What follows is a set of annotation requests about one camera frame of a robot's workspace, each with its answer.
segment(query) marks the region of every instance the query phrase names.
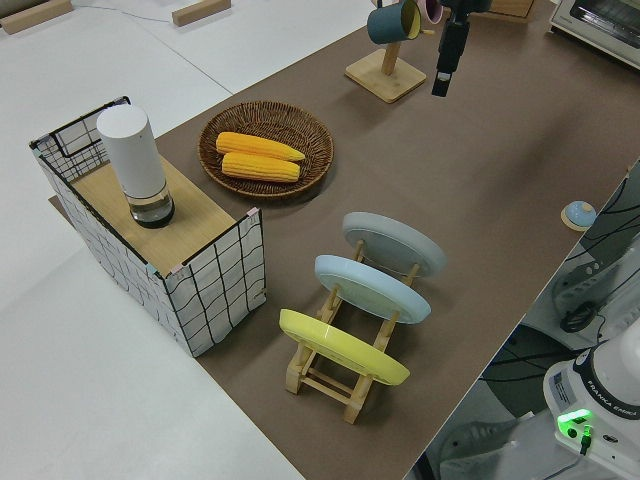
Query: white cylinder speaker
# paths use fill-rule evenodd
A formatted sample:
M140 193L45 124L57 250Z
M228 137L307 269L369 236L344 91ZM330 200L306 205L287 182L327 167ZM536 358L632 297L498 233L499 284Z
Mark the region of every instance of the white cylinder speaker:
M134 220L146 228L165 226L175 206L147 114L117 105L98 116L97 128Z

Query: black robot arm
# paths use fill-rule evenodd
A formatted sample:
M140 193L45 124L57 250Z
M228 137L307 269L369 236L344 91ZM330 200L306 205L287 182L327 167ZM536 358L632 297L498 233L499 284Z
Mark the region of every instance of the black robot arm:
M486 12L491 7L491 0L441 0L444 7L451 9L447 19L438 52L437 73L433 83L432 95L446 97L453 72L464 52L469 34L469 15L473 12Z

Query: light blue plate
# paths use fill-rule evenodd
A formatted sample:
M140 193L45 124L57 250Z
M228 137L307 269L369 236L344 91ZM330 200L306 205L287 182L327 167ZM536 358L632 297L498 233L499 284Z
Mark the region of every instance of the light blue plate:
M373 267L334 255L316 258L316 277L338 296L365 312L389 320L400 312L399 323L419 323L431 307L415 290Z
M356 246L364 241L364 257L391 271L408 274L417 263L417 276L435 275L447 264L442 249L429 237L389 217L367 212L344 216L342 232Z

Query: mug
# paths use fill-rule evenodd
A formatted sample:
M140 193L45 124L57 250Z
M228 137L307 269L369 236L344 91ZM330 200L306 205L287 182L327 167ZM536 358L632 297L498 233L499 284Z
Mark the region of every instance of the mug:
M418 0L418 7L422 18L430 23L436 24L442 19L442 4L438 0Z
M414 0L401 0L386 7L378 0L369 14L367 32L373 43L395 43L413 40L420 34L420 9Z

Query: brown table mat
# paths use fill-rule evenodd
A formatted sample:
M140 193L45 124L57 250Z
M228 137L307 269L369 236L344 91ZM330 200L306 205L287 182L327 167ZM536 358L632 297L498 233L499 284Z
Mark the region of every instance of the brown table mat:
M198 359L305 477L402 478L577 242L562 207L581 199L600 208L637 158L638 73L547 33L552 7L538 1L529 24L472 17L447 98L430 94L442 25L402 45L400 57L428 80L391 105L344 76L377 48L359 30L158 139L238 218L256 202L211 181L198 161L209 119L243 101L277 100L312 113L334 137L318 196L257 203L267 303ZM387 350L411 376L374 385L354 426L338 402L285 391L295 343L278 328L281 308L314 315L321 306L314 260L351 254L341 233L351 211L405 222L449 257L439 276L414 284L432 315L399 325ZM348 307L336 324L371 340L379 326Z

